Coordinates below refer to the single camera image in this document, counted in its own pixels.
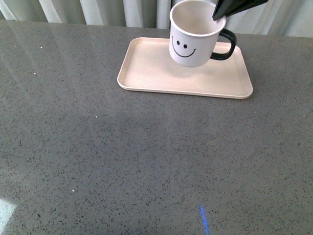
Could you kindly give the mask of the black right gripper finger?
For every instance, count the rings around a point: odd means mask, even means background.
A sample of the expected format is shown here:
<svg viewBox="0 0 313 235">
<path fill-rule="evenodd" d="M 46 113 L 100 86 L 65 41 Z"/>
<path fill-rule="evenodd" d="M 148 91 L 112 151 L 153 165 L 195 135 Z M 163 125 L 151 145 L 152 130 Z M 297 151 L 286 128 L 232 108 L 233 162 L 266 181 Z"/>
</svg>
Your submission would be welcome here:
<svg viewBox="0 0 313 235">
<path fill-rule="evenodd" d="M 233 11 L 234 0 L 218 0 L 212 15 L 213 20 L 218 20 L 224 16 L 229 16 Z"/>
<path fill-rule="evenodd" d="M 230 17 L 234 14 L 251 9 L 266 2 L 268 2 L 268 0 L 246 0 L 244 3 L 242 3 L 241 5 L 237 6 L 236 8 L 232 9 L 229 13 L 227 13 L 226 17 Z"/>
</svg>

